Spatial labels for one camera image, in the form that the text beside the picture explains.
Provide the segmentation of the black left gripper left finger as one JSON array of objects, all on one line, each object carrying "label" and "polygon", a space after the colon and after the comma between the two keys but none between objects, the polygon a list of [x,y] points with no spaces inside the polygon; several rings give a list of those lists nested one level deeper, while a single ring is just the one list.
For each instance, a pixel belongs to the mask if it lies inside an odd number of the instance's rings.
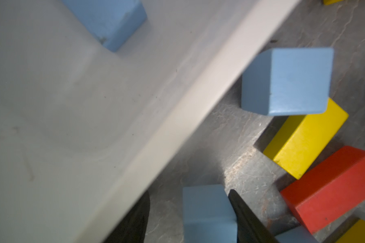
[{"label": "black left gripper left finger", "polygon": [[149,214],[150,194],[146,191],[104,240],[104,243],[143,243]]}]

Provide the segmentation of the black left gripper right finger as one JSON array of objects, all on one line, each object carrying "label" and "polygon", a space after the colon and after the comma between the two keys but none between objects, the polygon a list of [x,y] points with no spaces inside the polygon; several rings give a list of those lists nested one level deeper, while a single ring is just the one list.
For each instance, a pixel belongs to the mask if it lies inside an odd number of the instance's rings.
[{"label": "black left gripper right finger", "polygon": [[237,217],[238,243],[278,243],[236,190],[231,189],[228,198]]}]

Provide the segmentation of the long light blue block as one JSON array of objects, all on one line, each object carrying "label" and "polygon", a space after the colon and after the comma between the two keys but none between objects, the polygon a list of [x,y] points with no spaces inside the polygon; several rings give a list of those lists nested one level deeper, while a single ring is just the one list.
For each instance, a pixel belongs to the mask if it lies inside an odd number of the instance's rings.
[{"label": "long light blue block", "polygon": [[142,1],[67,0],[63,3],[111,52],[118,51],[147,20]]}]

